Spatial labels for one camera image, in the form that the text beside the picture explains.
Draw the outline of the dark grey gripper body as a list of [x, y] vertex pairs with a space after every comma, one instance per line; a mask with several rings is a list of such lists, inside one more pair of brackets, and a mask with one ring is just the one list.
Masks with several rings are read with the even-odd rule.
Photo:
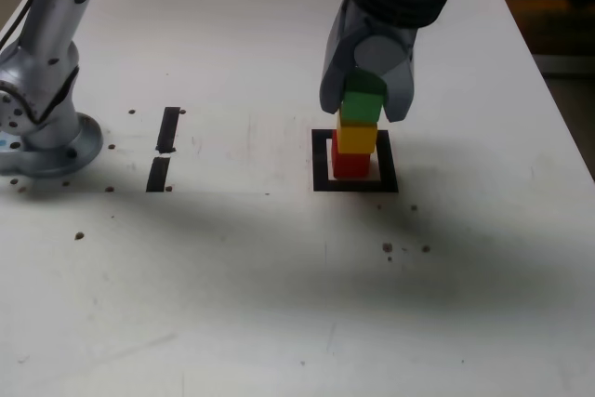
[[342, 0], [334, 21], [334, 44], [360, 29], [393, 37], [404, 47], [413, 47], [417, 38], [417, 29], [389, 25], [359, 8], [354, 0]]

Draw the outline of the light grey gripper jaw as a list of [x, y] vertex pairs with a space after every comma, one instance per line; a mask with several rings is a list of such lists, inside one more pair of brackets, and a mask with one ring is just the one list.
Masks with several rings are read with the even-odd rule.
[[413, 48], [415, 33], [394, 36], [371, 35], [355, 47], [357, 66], [378, 76], [386, 85], [385, 115], [389, 122], [401, 122], [415, 95]]

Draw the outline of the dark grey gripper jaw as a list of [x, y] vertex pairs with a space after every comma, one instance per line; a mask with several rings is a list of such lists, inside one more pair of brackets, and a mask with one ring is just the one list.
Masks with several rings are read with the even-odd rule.
[[334, 23], [324, 53], [324, 67], [319, 89], [324, 112], [335, 113], [342, 101], [347, 74], [354, 67], [354, 41], [343, 34], [343, 26]]

